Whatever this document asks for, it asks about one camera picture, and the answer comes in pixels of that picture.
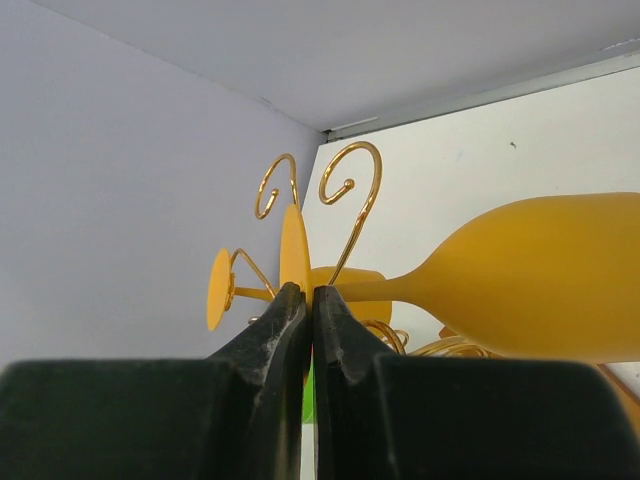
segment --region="ceiling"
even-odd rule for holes
[[[318,130],[515,83],[640,37],[637,0],[36,3]]]

